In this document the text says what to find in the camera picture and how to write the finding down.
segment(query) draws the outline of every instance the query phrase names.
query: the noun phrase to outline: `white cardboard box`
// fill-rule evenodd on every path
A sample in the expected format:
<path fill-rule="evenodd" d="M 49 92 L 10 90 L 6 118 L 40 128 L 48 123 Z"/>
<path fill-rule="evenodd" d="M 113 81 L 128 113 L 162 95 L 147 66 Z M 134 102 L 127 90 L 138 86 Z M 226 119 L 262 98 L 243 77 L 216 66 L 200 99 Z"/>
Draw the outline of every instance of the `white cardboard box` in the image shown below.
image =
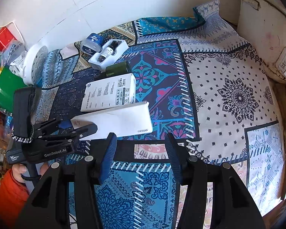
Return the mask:
<path fill-rule="evenodd" d="M 136 79 L 132 73 L 109 77 L 86 84 L 81 112 L 135 103 Z"/>
<path fill-rule="evenodd" d="M 95 134 L 80 140 L 105 139 L 110 132 L 117 137 L 150 133 L 153 131 L 149 102 L 138 102 L 120 107 L 82 114 L 71 119 L 74 129 L 94 123 L 98 126 Z"/>
<path fill-rule="evenodd" d="M 115 52 L 113 55 L 108 56 L 103 62 L 98 61 L 98 57 L 103 53 L 103 51 L 109 46 L 113 41 L 116 41 L 119 45 L 116 48 Z M 113 65 L 119 58 L 120 56 L 123 55 L 123 53 L 129 48 L 127 45 L 127 42 L 125 40 L 109 40 L 105 45 L 102 47 L 101 52 L 95 53 L 90 59 L 89 63 L 94 69 L 98 69 L 102 72 L 106 70 L 106 67 Z"/>

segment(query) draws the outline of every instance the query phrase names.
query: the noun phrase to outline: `orange sleeve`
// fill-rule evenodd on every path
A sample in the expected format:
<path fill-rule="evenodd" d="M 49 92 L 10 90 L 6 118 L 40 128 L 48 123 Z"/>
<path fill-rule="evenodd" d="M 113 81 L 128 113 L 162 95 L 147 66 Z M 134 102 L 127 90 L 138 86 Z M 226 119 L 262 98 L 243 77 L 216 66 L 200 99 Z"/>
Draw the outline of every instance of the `orange sleeve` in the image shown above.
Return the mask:
<path fill-rule="evenodd" d="M 28 197 L 26 186 L 17 182 L 9 169 L 0 185 L 0 218 L 9 228 L 14 227 Z"/>

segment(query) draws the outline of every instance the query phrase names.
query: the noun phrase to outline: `patterned tablecloth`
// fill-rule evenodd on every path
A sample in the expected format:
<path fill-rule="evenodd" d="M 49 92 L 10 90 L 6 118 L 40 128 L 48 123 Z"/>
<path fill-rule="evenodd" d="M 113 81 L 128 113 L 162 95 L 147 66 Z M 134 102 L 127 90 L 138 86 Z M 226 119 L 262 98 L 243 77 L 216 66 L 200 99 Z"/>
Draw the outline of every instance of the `patterned tablecloth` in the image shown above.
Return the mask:
<path fill-rule="evenodd" d="M 120 138 L 132 156 L 115 159 L 109 178 L 96 188 L 104 228 L 175 227 L 187 187 L 179 189 L 170 170 L 163 142 L 167 132 L 206 163 L 231 163 L 262 215 L 277 204 L 283 168 L 281 134 L 263 61 L 219 17 L 218 4 L 214 0 L 195 7 L 193 17 L 141 18 L 100 33 L 107 40 L 126 40 L 130 46 L 118 62 L 129 61 L 137 81 L 136 101 L 149 101 L 153 122 L 152 133 Z M 49 53 L 35 121 L 82 114 L 86 83 L 99 71 L 89 68 L 89 56 L 80 52 L 80 42 L 74 45 L 78 54 L 68 59 L 62 58 L 60 49 Z M 77 154 L 63 161 L 82 159 L 92 144 L 80 142 Z M 134 195 L 138 173 L 142 197 Z M 212 193 L 209 183 L 205 228 L 210 227 Z M 135 209 L 138 198 L 145 215 L 141 219 Z M 70 214 L 75 227 L 73 184 Z"/>

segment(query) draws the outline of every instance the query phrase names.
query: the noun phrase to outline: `human hand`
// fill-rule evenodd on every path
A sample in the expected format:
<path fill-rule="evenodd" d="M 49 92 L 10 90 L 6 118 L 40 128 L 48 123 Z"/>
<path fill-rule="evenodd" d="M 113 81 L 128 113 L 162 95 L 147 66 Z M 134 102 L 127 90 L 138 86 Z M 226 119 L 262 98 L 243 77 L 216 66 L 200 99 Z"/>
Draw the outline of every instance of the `human hand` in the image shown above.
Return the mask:
<path fill-rule="evenodd" d="M 47 162 L 44 162 L 43 165 L 40 167 L 40 174 L 43 176 L 43 174 L 47 171 L 48 168 L 49 164 Z M 21 174 L 24 174 L 27 171 L 27 168 L 23 164 L 14 164 L 11 169 L 15 180 L 17 182 L 24 183 Z"/>

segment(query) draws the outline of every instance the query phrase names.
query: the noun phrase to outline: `blue plastic jar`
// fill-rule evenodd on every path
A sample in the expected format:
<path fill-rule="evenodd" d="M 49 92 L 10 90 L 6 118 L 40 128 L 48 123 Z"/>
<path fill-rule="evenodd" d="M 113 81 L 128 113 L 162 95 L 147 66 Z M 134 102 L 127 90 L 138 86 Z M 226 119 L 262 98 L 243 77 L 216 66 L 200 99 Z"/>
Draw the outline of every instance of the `blue plastic jar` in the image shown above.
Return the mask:
<path fill-rule="evenodd" d="M 105 44 L 105 39 L 96 34 L 90 34 L 87 39 L 82 40 L 80 44 L 80 49 L 82 52 L 87 53 L 88 55 L 92 56 L 96 52 L 102 51 L 102 46 Z"/>

